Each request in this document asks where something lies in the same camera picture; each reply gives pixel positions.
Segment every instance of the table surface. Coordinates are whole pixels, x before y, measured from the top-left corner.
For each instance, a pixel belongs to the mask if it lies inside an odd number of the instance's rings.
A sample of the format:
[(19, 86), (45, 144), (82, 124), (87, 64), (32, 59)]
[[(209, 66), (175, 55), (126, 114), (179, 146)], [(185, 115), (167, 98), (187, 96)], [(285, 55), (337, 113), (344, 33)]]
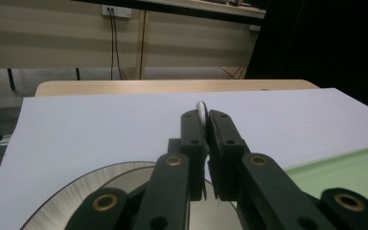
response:
[(317, 88), (319, 87), (306, 80), (56, 80), (40, 84), (35, 95), (43, 97)]

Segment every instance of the white paper sheet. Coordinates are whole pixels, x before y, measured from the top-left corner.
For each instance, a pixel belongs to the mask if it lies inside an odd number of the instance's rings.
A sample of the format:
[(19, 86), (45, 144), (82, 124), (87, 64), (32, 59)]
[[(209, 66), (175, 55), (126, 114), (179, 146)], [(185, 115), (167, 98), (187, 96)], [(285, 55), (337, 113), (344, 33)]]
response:
[(155, 161), (198, 101), (284, 168), (368, 148), (368, 106), (336, 89), (29, 98), (0, 168), (0, 230), (85, 173)]

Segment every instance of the metal disc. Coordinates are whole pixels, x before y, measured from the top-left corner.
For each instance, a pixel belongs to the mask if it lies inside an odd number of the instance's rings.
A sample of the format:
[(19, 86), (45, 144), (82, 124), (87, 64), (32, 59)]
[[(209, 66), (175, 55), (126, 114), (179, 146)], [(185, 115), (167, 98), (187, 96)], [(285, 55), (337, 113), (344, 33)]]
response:
[[(76, 179), (49, 198), (22, 229), (64, 229), (83, 200), (101, 187), (119, 188), (129, 193), (150, 179), (154, 163), (128, 162), (111, 165)], [(206, 181), (207, 193), (214, 189)], [(209, 197), (191, 202), (190, 230), (242, 229), (234, 206)]]

